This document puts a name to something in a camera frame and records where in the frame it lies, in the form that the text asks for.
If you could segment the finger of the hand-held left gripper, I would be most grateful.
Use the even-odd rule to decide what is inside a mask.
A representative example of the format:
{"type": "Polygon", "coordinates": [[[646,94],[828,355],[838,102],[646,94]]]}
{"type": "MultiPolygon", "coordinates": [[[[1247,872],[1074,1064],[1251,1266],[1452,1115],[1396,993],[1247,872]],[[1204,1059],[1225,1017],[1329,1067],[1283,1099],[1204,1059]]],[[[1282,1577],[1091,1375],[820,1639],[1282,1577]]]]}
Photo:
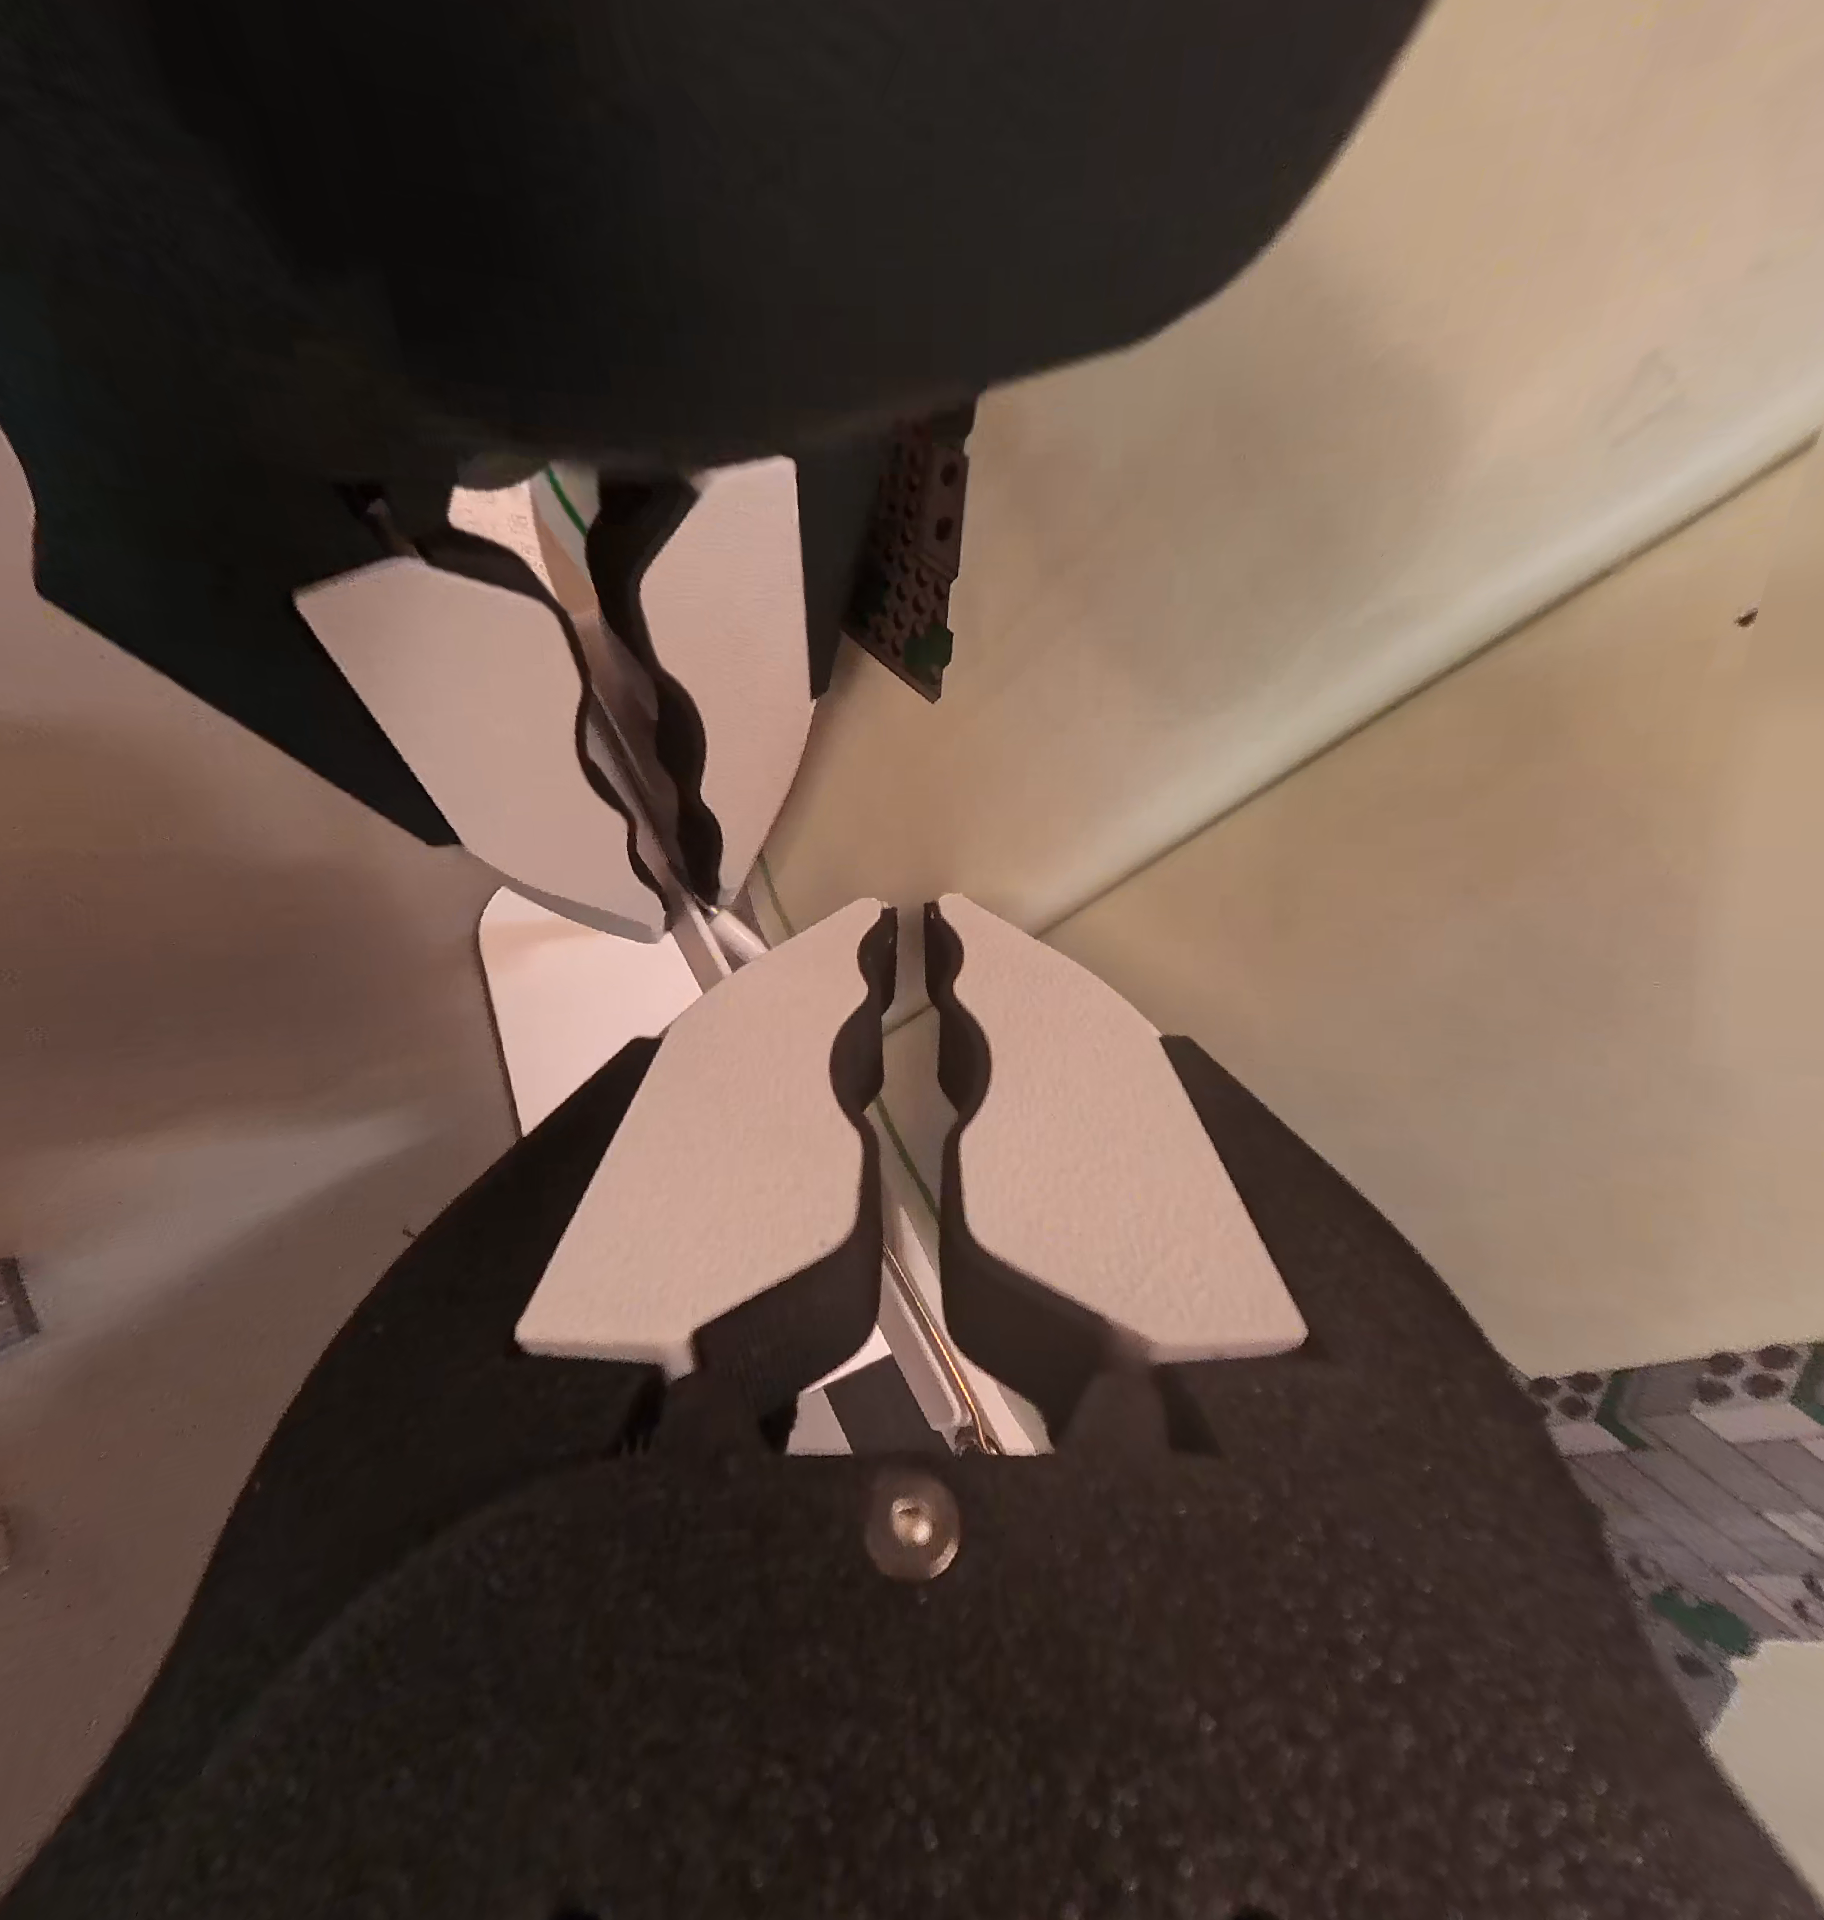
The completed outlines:
{"type": "Polygon", "coordinates": [[[698,900],[730,905],[813,712],[798,469],[606,474],[585,571],[652,829],[698,900]]]}
{"type": "Polygon", "coordinates": [[[577,630],[496,540],[444,524],[294,595],[457,845],[543,911],[636,944],[678,883],[577,630]]]}

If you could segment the building instruction booklet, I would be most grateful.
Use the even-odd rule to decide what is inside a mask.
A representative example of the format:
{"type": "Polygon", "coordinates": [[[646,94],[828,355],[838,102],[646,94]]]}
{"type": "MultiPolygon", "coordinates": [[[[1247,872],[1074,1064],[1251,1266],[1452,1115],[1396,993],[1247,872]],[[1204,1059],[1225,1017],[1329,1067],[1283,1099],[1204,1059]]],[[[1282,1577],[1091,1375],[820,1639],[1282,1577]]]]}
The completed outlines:
{"type": "Polygon", "coordinates": [[[964,665],[767,930],[942,886],[1144,994],[1514,1362],[1824,1332],[1824,691],[1703,615],[1824,400],[1824,5],[1425,5],[1222,292],[980,407],[964,665]]]}

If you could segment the white wooden book stand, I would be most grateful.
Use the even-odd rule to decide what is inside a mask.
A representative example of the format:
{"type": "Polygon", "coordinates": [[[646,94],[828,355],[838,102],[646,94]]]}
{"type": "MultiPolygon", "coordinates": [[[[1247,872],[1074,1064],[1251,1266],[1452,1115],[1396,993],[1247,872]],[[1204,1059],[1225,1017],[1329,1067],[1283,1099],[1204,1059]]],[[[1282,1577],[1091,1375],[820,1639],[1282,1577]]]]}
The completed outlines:
{"type": "MultiPolygon", "coordinates": [[[[616,1052],[655,1039],[718,977],[676,938],[636,944],[571,924],[512,890],[477,924],[477,956],[518,1130],[529,1134],[616,1052]]],[[[883,1269],[876,1332],[799,1401],[787,1448],[828,1456],[896,1451],[928,1430],[951,1453],[1043,1453],[1043,1420],[971,1365],[946,1331],[939,1163],[947,1104],[934,1019],[883,1043],[869,1123],[877,1141],[883,1269]]]]}

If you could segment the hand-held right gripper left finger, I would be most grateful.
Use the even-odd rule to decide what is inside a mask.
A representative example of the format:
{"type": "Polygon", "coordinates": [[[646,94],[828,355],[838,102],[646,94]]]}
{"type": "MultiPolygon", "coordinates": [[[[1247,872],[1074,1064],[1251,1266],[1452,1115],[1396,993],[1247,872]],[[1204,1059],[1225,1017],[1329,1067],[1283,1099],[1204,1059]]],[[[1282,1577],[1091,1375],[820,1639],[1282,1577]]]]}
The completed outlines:
{"type": "Polygon", "coordinates": [[[883,1014],[899,917],[859,899],[742,964],[648,1060],[515,1324],[535,1357],[830,1375],[883,1266],[883,1014]]]}

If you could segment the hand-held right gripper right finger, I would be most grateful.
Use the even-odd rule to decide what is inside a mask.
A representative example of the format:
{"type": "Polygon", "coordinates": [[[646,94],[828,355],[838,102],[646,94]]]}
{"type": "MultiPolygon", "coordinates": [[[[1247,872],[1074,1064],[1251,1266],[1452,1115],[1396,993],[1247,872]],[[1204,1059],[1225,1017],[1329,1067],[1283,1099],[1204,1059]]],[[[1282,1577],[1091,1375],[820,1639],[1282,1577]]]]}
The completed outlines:
{"type": "Polygon", "coordinates": [[[1306,1320],[1162,1032],[964,894],[928,903],[925,996],[951,1107],[947,1331],[980,1367],[1116,1337],[1153,1367],[1290,1352],[1306,1320]]]}

